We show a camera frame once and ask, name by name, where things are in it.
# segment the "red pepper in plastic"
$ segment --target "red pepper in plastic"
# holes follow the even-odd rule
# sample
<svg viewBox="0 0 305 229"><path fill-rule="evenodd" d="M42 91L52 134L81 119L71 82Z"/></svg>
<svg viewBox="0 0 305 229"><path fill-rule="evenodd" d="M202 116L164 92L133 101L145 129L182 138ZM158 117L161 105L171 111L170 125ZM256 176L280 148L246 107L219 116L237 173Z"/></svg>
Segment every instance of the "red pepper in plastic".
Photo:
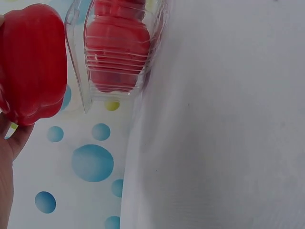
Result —
<svg viewBox="0 0 305 229"><path fill-rule="evenodd" d="M94 13L99 16L114 16L142 20L146 0L95 0Z"/></svg>
<svg viewBox="0 0 305 229"><path fill-rule="evenodd" d="M87 27L90 79L101 92L129 92L150 48L146 26L137 20L101 17Z"/></svg>
<svg viewBox="0 0 305 229"><path fill-rule="evenodd" d="M10 121L31 125L61 108L67 85L64 25L44 4L4 15L0 27L0 108Z"/></svg>

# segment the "yellow dot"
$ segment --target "yellow dot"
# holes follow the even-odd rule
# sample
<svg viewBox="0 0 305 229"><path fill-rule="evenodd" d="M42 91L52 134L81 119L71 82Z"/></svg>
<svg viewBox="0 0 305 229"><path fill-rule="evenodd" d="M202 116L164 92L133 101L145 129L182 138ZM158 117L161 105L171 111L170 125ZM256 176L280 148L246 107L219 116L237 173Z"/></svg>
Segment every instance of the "yellow dot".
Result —
<svg viewBox="0 0 305 229"><path fill-rule="evenodd" d="M17 124L15 124L15 123L12 123L12 124L10 125L10 127L11 127L12 129L16 130L16 129L17 129L17 127L18 127L18 125L17 125Z"/></svg>
<svg viewBox="0 0 305 229"><path fill-rule="evenodd" d="M104 105L108 111L115 111L120 107L120 102L105 102Z"/></svg>

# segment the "finger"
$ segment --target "finger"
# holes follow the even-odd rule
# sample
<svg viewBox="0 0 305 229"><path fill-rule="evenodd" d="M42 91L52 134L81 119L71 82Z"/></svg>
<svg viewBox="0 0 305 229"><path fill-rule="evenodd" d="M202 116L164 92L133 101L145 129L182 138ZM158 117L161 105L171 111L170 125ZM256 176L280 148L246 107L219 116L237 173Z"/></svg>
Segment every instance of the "finger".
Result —
<svg viewBox="0 0 305 229"><path fill-rule="evenodd" d="M0 26L4 23L4 16L0 15Z"/></svg>
<svg viewBox="0 0 305 229"><path fill-rule="evenodd" d="M10 128L11 122L5 117L4 113L0 114L0 138L4 138Z"/></svg>
<svg viewBox="0 0 305 229"><path fill-rule="evenodd" d="M12 148L13 151L13 160L19 155L20 151L24 148L27 143L34 125L30 126L18 126L16 131L12 134L12 136L7 139L7 142Z"/></svg>

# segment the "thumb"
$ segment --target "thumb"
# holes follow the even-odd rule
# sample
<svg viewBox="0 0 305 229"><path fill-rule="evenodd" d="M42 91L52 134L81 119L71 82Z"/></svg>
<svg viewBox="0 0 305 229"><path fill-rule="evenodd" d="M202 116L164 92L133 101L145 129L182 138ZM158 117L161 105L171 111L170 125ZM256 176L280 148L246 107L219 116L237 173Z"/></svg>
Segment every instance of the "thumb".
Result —
<svg viewBox="0 0 305 229"><path fill-rule="evenodd" d="M4 23L4 16L0 15L0 26Z"/></svg>

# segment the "white surface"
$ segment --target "white surface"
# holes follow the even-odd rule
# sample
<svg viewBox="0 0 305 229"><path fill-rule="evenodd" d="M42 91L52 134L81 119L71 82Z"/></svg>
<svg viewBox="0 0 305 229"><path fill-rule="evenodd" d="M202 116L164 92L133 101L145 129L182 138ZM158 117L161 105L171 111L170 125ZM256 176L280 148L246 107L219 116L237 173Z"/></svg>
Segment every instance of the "white surface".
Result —
<svg viewBox="0 0 305 229"><path fill-rule="evenodd" d="M127 165L137 228L305 228L305 1L175 1Z"/></svg>

